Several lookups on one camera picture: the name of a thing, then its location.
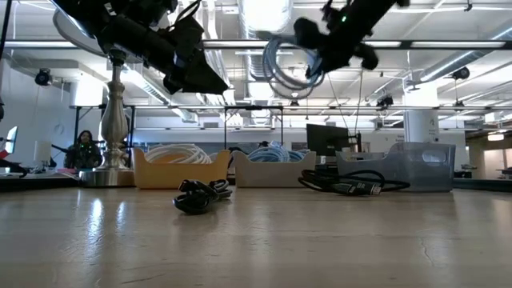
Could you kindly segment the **black metal frame table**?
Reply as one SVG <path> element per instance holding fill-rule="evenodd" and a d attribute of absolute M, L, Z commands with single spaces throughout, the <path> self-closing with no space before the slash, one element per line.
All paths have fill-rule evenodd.
<path fill-rule="evenodd" d="M 227 148 L 228 136 L 227 133 L 229 131 L 235 132 L 243 132 L 243 131 L 253 131 L 253 132 L 271 132 L 278 131 L 279 132 L 279 142 L 281 144 L 284 143 L 284 106 L 256 106 L 256 105 L 248 105 L 248 106 L 128 106 L 124 105 L 123 109 L 130 110 L 130 124 L 129 124 L 129 144 L 133 144 L 134 142 L 134 132 L 136 130 L 221 130 L 223 132 L 223 145 Z M 174 127 L 174 126 L 162 126 L 162 127 L 137 127 L 137 112 L 139 111 L 166 111 L 172 112 L 174 114 L 179 114 L 181 112 L 185 113 L 197 113 L 201 111 L 206 112 L 215 112 L 219 114 L 219 123 L 217 127 L 207 125 L 207 121 L 200 121 L 200 117 L 198 117 L 197 121 L 193 121 L 192 119 L 184 121 L 181 118 L 181 121 L 185 124 L 197 124 L 194 127 Z M 240 113 L 241 111 L 264 111 L 269 110 L 270 114 L 270 126 L 246 126 L 246 125 L 238 125 L 238 126 L 229 126 L 228 121 L 232 119 L 236 115 L 236 113 Z"/>

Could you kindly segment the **orange plastic bin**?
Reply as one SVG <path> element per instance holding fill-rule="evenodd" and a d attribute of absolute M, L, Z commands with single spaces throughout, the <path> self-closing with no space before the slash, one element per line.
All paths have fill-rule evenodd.
<path fill-rule="evenodd" d="M 134 184 L 143 190 L 176 190 L 184 180 L 212 182 L 226 179 L 230 152 L 221 150 L 210 164 L 150 163 L 143 151 L 132 149 Z"/>

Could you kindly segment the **beige plastic bin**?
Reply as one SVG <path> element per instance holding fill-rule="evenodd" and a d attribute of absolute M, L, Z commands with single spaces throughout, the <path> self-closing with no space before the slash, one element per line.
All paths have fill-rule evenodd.
<path fill-rule="evenodd" d="M 242 152 L 233 152 L 235 184 L 238 188 L 299 188 L 304 170 L 313 170 L 316 153 L 307 153 L 299 162 L 252 162 Z"/>

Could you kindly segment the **translucent grey plastic bin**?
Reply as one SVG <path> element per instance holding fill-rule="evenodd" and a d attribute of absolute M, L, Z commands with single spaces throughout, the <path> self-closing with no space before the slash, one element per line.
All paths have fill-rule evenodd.
<path fill-rule="evenodd" d="M 387 180 L 408 182 L 410 192 L 450 192 L 453 189 L 456 146 L 397 142 L 384 153 L 337 152 L 338 172 L 375 170 Z"/>

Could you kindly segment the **silver table lamp white shade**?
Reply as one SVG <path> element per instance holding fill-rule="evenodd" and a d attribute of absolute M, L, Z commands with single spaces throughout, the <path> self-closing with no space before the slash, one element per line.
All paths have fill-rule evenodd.
<path fill-rule="evenodd" d="M 102 163 L 90 171 L 80 172 L 81 182 L 85 187 L 132 187 L 134 171 L 125 164 L 128 156 L 122 144 L 128 135 L 123 105 L 125 87 L 121 81 L 126 53 L 89 32 L 85 22 L 78 21 L 63 10 L 54 12 L 53 23 L 64 39 L 87 52 L 107 57 L 112 65 L 111 80 L 107 83 L 107 104 L 100 121 L 100 135 L 105 141 Z"/>

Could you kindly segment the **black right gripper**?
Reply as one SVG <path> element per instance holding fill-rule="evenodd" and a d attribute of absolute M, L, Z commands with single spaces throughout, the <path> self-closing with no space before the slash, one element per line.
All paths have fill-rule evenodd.
<path fill-rule="evenodd" d="M 324 10 L 322 20 L 329 31 L 327 36 L 308 18 L 294 22 L 295 43 L 302 48 L 318 49 L 321 72 L 329 73 L 348 66 L 352 57 L 360 58 L 365 70 L 374 70 L 378 66 L 374 48 L 362 42 L 365 36 L 373 34 L 375 26 L 375 18 L 369 12 Z"/>

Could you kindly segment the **black metal rig frame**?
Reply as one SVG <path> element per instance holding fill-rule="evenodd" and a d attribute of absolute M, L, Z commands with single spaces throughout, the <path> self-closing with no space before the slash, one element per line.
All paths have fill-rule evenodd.
<path fill-rule="evenodd" d="M 3 14 L 3 19 L 1 21 L 2 29 L 0 30 L 0 61 L 2 60 L 2 55 L 6 45 L 6 37 L 8 31 L 8 25 L 10 21 L 10 13 L 13 5 L 13 0 L 6 0 L 5 10 Z"/>

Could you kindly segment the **black computer monitor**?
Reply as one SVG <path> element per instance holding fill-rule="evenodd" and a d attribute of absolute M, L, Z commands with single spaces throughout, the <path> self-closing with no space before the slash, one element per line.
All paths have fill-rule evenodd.
<path fill-rule="evenodd" d="M 307 124 L 306 142 L 317 156 L 335 156 L 337 151 L 350 146 L 350 136 L 347 128 Z"/>

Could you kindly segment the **white framed monitor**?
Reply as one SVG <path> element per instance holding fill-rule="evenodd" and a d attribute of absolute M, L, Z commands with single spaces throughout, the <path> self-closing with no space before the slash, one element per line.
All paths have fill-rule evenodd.
<path fill-rule="evenodd" d="M 12 154 L 15 151 L 18 136 L 18 126 L 12 127 L 6 136 L 0 137 L 0 154 Z"/>

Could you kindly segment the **person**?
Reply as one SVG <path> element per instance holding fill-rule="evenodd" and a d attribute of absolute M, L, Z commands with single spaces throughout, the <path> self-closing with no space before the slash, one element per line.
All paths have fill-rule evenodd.
<path fill-rule="evenodd" d="M 83 130 L 72 146 L 67 148 L 64 167 L 67 169 L 87 170 L 100 166 L 102 155 L 89 130 Z"/>

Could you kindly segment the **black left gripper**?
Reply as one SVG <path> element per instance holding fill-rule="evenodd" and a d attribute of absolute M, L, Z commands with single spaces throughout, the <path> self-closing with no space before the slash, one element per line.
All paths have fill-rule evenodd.
<path fill-rule="evenodd" d="M 183 22 L 176 23 L 166 34 L 174 48 L 172 67 L 163 80 L 170 94 L 180 90 L 186 93 L 223 94 L 228 89 L 223 78 L 205 59 L 198 60 L 198 44 L 203 32 L 196 22 Z"/>

